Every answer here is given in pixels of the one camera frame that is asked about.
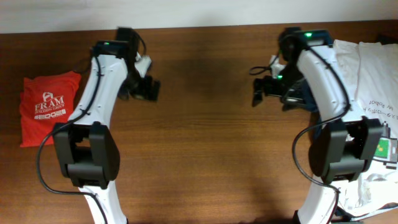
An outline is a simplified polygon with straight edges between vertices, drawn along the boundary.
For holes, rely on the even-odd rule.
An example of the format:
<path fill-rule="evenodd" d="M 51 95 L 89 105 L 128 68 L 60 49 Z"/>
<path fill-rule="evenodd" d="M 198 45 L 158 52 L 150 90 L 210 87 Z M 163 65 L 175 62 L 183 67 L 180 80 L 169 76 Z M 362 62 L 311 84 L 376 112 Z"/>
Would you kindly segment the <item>orange printed t-shirt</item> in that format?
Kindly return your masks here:
<path fill-rule="evenodd" d="M 75 72 L 23 79 L 20 147 L 39 146 L 55 123 L 67 122 L 80 80 L 81 75 Z"/>

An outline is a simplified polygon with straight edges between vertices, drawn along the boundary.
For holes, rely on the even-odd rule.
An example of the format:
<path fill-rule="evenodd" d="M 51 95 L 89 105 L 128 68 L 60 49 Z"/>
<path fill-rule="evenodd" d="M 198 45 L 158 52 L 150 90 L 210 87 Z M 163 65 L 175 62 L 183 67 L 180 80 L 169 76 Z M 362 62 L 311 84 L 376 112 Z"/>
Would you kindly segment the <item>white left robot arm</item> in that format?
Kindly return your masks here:
<path fill-rule="evenodd" d="M 86 198 L 95 223 L 129 221 L 116 189 L 121 159 L 110 121 L 117 98 L 158 100 L 160 82 L 147 75 L 151 59 L 138 48 L 135 40 L 98 41 L 78 106 L 52 132 L 61 173 Z"/>

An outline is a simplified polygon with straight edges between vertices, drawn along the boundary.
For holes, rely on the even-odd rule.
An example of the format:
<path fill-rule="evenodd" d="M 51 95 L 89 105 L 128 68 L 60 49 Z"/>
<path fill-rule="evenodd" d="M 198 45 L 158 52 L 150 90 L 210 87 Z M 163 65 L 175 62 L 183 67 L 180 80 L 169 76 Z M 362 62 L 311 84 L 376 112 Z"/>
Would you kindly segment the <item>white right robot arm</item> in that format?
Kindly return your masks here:
<path fill-rule="evenodd" d="M 287 27 L 278 46 L 268 66 L 249 72 L 271 72 L 253 81 L 252 105 L 276 96 L 291 110 L 306 108 L 312 97 L 321 121 L 299 132 L 292 143 L 296 168 L 311 185 L 291 222 L 332 223 L 341 195 L 336 184 L 354 182 L 370 168 L 383 125 L 368 118 L 349 92 L 327 30 Z"/>

